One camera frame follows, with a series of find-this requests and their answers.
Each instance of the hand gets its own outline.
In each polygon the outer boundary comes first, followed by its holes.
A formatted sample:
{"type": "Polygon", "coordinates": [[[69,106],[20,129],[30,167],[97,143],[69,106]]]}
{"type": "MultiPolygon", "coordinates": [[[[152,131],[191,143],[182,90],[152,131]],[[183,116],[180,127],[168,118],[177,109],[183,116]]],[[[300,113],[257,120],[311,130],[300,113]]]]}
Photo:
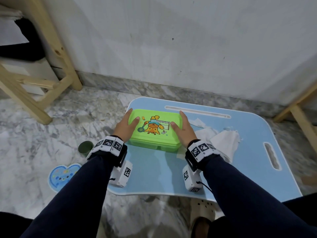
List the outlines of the hand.
{"type": "Polygon", "coordinates": [[[129,125],[129,118],[132,113],[132,108],[128,110],[128,112],[125,113],[122,120],[117,123],[116,128],[114,129],[113,135],[119,136],[123,142],[128,142],[131,138],[133,131],[135,130],[135,127],[137,127],[140,117],[136,117],[132,123],[129,125]]]}
{"type": "Polygon", "coordinates": [[[178,125],[174,122],[171,122],[171,125],[182,145],[184,145],[184,147],[187,148],[188,144],[192,140],[197,139],[197,136],[193,128],[191,127],[191,124],[189,123],[187,116],[182,111],[180,111],[179,114],[183,119],[183,129],[180,129],[178,125]]]}

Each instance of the green cup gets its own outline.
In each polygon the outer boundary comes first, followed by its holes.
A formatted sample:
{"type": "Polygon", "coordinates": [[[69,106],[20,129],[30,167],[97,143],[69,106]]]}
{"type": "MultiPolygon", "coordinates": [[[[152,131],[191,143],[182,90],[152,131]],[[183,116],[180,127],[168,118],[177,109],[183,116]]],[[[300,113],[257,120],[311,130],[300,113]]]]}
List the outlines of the green cup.
{"type": "Polygon", "coordinates": [[[93,143],[91,141],[84,141],[78,146],[78,152],[87,157],[89,152],[93,149],[93,143]]]}

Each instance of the dark blue sleeve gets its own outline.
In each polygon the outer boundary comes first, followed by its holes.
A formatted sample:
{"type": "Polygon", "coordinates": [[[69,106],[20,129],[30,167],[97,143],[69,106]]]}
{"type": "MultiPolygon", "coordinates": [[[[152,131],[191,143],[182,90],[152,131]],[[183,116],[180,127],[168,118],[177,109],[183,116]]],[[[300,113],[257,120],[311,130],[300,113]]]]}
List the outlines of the dark blue sleeve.
{"type": "Polygon", "coordinates": [[[110,156],[95,156],[84,164],[21,237],[96,237],[113,169],[110,156]]]}
{"type": "Polygon", "coordinates": [[[315,227],[307,225],[220,156],[208,161],[204,177],[241,237],[317,237],[315,227]]]}

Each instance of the person's left hand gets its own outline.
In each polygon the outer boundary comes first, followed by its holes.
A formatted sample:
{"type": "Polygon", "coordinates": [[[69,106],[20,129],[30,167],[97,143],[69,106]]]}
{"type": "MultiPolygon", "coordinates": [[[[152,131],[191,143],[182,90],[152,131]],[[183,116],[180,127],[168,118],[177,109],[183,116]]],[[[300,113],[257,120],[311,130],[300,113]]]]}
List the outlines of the person's left hand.
{"type": "Polygon", "coordinates": [[[114,129],[113,135],[119,136],[123,142],[128,142],[131,138],[133,131],[135,130],[135,127],[137,127],[140,117],[136,117],[132,123],[129,125],[129,118],[132,113],[132,108],[128,110],[128,112],[125,113],[122,120],[117,123],[116,128],[114,129]]]}

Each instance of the green lunch box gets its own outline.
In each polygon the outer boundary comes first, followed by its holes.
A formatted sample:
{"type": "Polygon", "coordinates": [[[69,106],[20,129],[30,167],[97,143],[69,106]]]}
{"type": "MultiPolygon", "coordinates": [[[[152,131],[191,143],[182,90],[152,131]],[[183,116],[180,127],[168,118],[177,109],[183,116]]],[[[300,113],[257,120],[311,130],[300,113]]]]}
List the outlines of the green lunch box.
{"type": "Polygon", "coordinates": [[[137,117],[140,122],[135,128],[130,142],[144,148],[161,149],[174,152],[181,146],[176,133],[171,127],[175,122],[182,128],[182,117],[177,113],[135,109],[129,118],[129,124],[137,117]]]}

